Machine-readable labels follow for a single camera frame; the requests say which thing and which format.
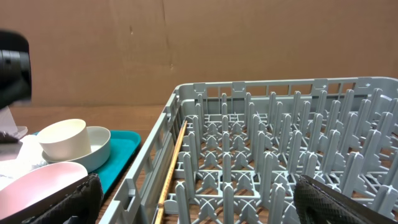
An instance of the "dish rack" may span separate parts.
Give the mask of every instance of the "dish rack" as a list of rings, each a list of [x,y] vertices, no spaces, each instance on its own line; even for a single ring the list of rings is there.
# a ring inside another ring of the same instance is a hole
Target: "dish rack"
[[[395,78],[180,85],[100,223],[154,222],[184,120],[164,223],[300,223],[299,174],[394,219],[397,119]]]

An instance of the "white cup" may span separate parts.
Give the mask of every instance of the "white cup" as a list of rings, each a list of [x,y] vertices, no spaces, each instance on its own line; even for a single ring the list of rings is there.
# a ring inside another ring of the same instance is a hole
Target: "white cup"
[[[66,161],[91,152],[86,122],[68,119],[44,128],[37,134],[44,152],[54,160]]]

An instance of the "wooden surface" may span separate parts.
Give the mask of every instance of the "wooden surface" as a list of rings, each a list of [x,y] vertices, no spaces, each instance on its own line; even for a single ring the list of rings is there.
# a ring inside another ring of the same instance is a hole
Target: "wooden surface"
[[[18,126],[27,126],[29,134],[40,131],[57,121],[80,118],[86,121],[87,126],[135,131],[141,135],[143,144],[163,108],[164,106],[18,107],[11,108],[11,113]],[[128,165],[109,197],[104,199],[97,223],[104,215],[131,164]],[[142,184],[143,181],[144,178],[138,178],[137,184]]]

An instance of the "cardboard wall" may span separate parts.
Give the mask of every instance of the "cardboard wall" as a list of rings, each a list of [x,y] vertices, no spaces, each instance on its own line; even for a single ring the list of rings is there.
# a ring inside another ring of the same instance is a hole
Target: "cardboard wall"
[[[398,77],[396,0],[1,0],[34,105],[164,104],[187,82]]]

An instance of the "white bowl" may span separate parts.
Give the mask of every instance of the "white bowl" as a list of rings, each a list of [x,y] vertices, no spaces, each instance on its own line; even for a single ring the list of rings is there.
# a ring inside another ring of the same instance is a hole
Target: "white bowl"
[[[44,128],[37,134],[37,141],[49,158],[66,161],[91,152],[86,122],[68,119]]]
[[[77,162],[86,167],[87,172],[91,172],[102,166],[109,158],[111,153],[110,138],[111,132],[103,127],[90,126],[87,127],[88,137],[90,139],[91,152],[77,159],[70,159],[69,162]],[[42,157],[48,163],[63,162],[51,159],[45,151]]]

